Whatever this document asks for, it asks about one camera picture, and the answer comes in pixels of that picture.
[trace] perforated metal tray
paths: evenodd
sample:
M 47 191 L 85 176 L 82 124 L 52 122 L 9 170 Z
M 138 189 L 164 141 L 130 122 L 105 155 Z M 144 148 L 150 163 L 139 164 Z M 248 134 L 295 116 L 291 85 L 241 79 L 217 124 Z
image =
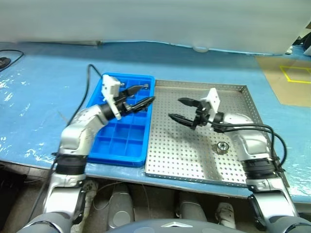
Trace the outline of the perforated metal tray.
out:
M 220 183 L 245 187 L 245 175 L 231 140 L 208 127 L 195 131 L 168 117 L 177 113 L 189 119 L 195 108 L 187 107 L 178 98 L 200 99 L 215 87 L 221 100 L 219 111 L 241 113 L 262 123 L 250 93 L 244 85 L 189 83 L 157 80 L 145 172 L 148 176 L 189 182 Z M 218 155 L 213 147 L 225 141 L 227 154 Z

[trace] white wall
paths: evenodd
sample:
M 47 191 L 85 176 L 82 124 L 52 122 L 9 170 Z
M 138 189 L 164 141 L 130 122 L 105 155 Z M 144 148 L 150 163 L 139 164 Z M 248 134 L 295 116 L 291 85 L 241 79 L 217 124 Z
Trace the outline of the white wall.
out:
M 0 41 L 161 41 L 283 53 L 311 0 L 0 0 Z

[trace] blue plastic tray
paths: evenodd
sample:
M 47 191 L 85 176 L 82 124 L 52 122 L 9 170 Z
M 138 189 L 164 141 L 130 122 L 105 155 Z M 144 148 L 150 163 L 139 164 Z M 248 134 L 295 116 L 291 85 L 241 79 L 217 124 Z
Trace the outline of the blue plastic tray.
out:
M 128 104 L 135 104 L 141 99 L 153 96 L 155 79 L 152 76 L 105 73 L 116 77 L 124 86 L 120 91 L 133 85 L 148 84 L 149 89 L 141 89 L 135 96 L 128 98 Z M 102 80 L 98 81 L 87 107 L 102 104 Z M 88 160 L 94 163 L 115 164 L 122 166 L 143 166 L 146 161 L 152 105 L 147 111 L 113 119 L 96 135 Z

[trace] black cable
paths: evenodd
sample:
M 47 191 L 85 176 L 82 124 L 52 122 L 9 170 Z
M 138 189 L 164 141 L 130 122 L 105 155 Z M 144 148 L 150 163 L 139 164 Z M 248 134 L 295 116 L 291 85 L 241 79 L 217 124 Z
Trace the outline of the black cable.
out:
M 70 120 L 68 121 L 66 127 L 67 127 L 68 125 L 71 124 L 72 120 L 74 119 L 74 117 L 76 116 L 76 114 L 80 111 L 82 105 L 84 104 L 84 102 L 85 102 L 85 100 L 86 100 L 86 98 L 87 98 L 87 94 L 88 94 L 88 90 L 89 90 L 90 77 L 91 77 L 91 68 L 93 68 L 93 69 L 96 71 L 96 73 L 97 73 L 100 77 L 102 77 L 101 73 L 98 71 L 98 69 L 97 69 L 94 65 L 89 64 L 89 65 L 87 66 L 87 72 L 86 72 L 86 90 L 85 90 L 84 96 L 83 96 L 83 98 L 82 98 L 82 100 L 81 100 L 81 103 L 79 104 L 78 108 L 77 108 L 76 111 L 73 113 L 73 115 L 71 116 Z M 44 183 L 42 184 L 42 186 L 41 186 L 41 188 L 40 188 L 40 190 L 39 190 L 38 196 L 37 196 L 37 198 L 36 198 L 36 200 L 35 200 L 35 202 L 34 202 L 34 204 L 33 204 L 33 207 L 32 207 L 32 209 L 31 209 L 31 212 L 30 212 L 30 215 L 29 215 L 29 218 L 28 218 L 28 221 L 27 221 L 27 222 L 30 222 L 30 220 L 31 220 L 31 218 L 32 218 L 32 216 L 33 216 L 33 214 L 34 214 L 35 208 L 36 208 L 36 206 L 38 205 L 39 200 L 40 200 L 40 198 L 41 198 L 41 196 L 42 196 L 43 190 L 44 190 L 44 188 L 45 188 L 46 185 L 47 185 L 48 178 L 49 178 L 49 177 L 52 175 L 52 173 L 53 173 L 53 168 L 54 168 L 55 164 L 57 163 L 57 159 L 58 159 L 58 157 L 59 157 L 59 154 L 58 154 L 58 153 L 59 153 L 59 151 L 56 153 L 56 157 L 55 157 L 55 159 L 54 159 L 54 161 L 53 161 L 53 163 L 52 163 L 52 165 L 51 165 L 51 168 L 49 169 L 48 176 L 47 176 L 47 178 L 44 180 Z
M 221 123 L 216 123 L 216 122 L 211 122 L 211 121 L 207 121 L 208 123 L 210 123 L 211 125 L 214 126 L 219 126 L 219 127 L 263 127 L 263 128 L 267 128 L 270 130 L 271 133 L 271 158 L 276 159 L 276 156 L 274 155 L 274 130 L 271 126 L 269 125 L 264 125 L 264 124 L 256 124 L 256 123 L 251 123 L 251 124 L 221 124 Z
M 0 50 L 0 52 L 7 52 L 7 51 L 20 52 L 20 56 L 19 56 L 17 59 L 15 59 L 13 62 L 11 62 L 8 66 L 6 66 L 6 67 L 0 69 L 0 72 L 1 72 L 1 71 L 4 71 L 4 70 L 7 69 L 7 68 L 9 68 L 9 67 L 10 67 L 11 65 L 13 65 L 15 62 L 17 62 L 20 58 L 22 58 L 22 56 L 25 55 L 24 52 L 23 52 L 23 51 L 20 51 L 20 50 Z
M 239 131 L 239 130 L 258 130 L 258 131 L 271 133 L 269 130 L 262 129 L 262 128 L 237 128 L 237 129 L 224 130 L 223 132 L 226 133 L 226 132 L 233 132 L 233 131 Z M 277 133 L 274 133 L 274 135 L 280 140 L 280 142 L 283 145 L 283 149 L 284 149 L 283 158 L 282 158 L 280 164 L 278 165 L 278 167 L 281 167 L 287 159 L 287 148 L 286 148 L 286 144 L 285 144 L 284 139 Z

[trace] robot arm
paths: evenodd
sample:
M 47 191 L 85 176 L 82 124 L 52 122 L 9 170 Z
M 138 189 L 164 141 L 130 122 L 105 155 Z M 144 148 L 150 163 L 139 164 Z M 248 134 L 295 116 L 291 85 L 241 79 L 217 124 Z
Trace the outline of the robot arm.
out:
M 215 88 L 200 101 L 189 98 L 180 98 L 179 101 L 196 107 L 196 116 L 192 121 L 181 115 L 169 114 L 173 120 L 193 130 L 196 126 L 207 125 L 215 132 L 225 133 L 232 140 L 245 171 L 246 185 L 253 192 L 248 199 L 258 229 L 267 229 L 272 233 L 304 232 L 306 226 L 311 229 L 311 223 L 298 216 L 275 158 L 270 156 L 265 135 L 261 131 L 249 129 L 230 132 L 231 129 L 241 128 L 237 124 L 252 124 L 251 118 L 218 112 L 220 101 Z
M 137 93 L 142 86 L 132 86 L 119 92 L 120 84 L 115 78 L 104 75 L 103 94 L 107 103 L 80 111 L 63 130 L 57 166 L 51 176 L 43 214 L 30 221 L 19 233 L 68 233 L 73 224 L 81 222 L 86 195 L 82 188 L 86 178 L 86 160 L 95 135 L 109 120 L 139 112 L 155 99 L 147 97 L 135 105 L 129 105 L 127 97 Z

